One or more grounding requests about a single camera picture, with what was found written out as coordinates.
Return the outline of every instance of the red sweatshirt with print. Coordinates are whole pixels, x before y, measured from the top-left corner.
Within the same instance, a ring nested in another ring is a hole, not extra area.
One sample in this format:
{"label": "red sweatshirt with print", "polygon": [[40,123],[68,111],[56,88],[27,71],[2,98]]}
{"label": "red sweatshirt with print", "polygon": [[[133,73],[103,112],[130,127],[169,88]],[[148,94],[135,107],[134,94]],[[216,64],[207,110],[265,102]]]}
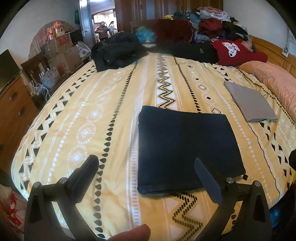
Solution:
{"label": "red sweatshirt with print", "polygon": [[219,57],[219,65],[224,66],[239,66],[246,62],[256,60],[267,62],[267,55],[262,52],[251,52],[244,45],[242,40],[229,41],[217,40],[212,43],[212,46],[217,50]]}

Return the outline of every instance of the wooden headboard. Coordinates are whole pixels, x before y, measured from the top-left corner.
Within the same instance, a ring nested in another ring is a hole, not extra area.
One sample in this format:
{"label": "wooden headboard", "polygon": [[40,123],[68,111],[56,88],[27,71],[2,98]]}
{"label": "wooden headboard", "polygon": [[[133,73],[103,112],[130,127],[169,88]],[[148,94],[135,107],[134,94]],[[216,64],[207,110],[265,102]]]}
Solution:
{"label": "wooden headboard", "polygon": [[251,39],[257,51],[268,56],[269,62],[280,66],[296,78],[296,58],[292,54],[286,58],[281,54],[283,50],[280,47],[257,37],[251,36]]}

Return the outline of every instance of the door handle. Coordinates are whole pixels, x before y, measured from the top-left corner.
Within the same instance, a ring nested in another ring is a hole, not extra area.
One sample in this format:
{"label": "door handle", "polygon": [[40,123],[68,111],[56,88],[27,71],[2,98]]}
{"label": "door handle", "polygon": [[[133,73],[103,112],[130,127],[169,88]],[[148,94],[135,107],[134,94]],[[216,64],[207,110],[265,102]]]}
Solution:
{"label": "door handle", "polygon": [[81,33],[82,33],[82,36],[85,38],[86,37],[86,34],[85,34],[85,30],[84,29],[82,30]]}

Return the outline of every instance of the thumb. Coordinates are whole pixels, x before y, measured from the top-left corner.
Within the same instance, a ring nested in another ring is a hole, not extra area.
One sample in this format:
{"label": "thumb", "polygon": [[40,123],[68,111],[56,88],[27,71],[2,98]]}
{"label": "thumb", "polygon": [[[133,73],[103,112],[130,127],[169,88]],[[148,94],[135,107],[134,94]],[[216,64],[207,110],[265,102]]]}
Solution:
{"label": "thumb", "polygon": [[108,239],[108,241],[148,241],[150,234],[150,228],[146,224],[143,224],[130,231],[117,234]]}

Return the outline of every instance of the white wall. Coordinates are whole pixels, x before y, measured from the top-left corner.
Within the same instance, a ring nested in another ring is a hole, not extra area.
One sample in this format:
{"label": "white wall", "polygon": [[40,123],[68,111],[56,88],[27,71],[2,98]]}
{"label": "white wall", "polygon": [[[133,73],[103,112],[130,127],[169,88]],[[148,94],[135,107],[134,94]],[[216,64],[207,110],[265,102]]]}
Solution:
{"label": "white wall", "polygon": [[33,37],[45,24],[62,20],[73,27],[78,0],[30,0],[13,18],[0,38],[0,53],[8,49],[15,62],[20,65],[28,60]]}
{"label": "white wall", "polygon": [[[223,4],[224,11],[246,26],[250,35],[269,41],[280,48],[286,47],[287,25],[266,0],[223,0]],[[289,50],[291,54],[296,55],[294,43],[290,42]]]}

